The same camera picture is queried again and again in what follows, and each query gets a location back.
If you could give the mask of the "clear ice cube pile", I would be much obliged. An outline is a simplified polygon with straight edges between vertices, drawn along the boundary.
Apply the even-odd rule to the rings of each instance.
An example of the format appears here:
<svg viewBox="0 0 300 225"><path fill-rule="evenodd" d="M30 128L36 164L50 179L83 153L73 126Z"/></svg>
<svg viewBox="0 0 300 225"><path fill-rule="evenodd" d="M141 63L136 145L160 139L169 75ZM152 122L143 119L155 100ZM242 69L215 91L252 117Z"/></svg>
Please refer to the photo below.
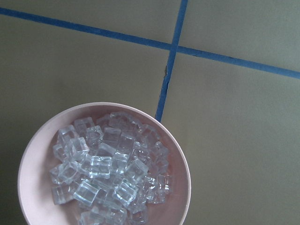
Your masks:
<svg viewBox="0 0 300 225"><path fill-rule="evenodd" d="M56 205L76 201L80 225L144 225L171 192L169 150L157 130L126 112L75 120L57 132L50 170Z"/></svg>

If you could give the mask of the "pink bowl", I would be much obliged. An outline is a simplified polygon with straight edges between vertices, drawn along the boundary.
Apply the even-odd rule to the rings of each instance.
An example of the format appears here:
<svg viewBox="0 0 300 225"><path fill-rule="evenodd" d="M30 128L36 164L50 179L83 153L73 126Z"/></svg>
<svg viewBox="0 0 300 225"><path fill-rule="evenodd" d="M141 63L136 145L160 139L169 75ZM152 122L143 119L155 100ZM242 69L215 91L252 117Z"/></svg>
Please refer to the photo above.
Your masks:
<svg viewBox="0 0 300 225"><path fill-rule="evenodd" d="M155 127L161 142L169 149L169 169L173 175L173 191L164 204L149 207L149 224L181 225L191 199L191 177L184 153L173 135L156 119L128 105L95 102L66 109L49 119L32 137L21 159L18 172L18 196L29 225L75 225L79 210L75 202L55 205L51 193L49 170L58 164L52 152L57 131L74 120L97 119L111 112L125 111L142 123Z"/></svg>

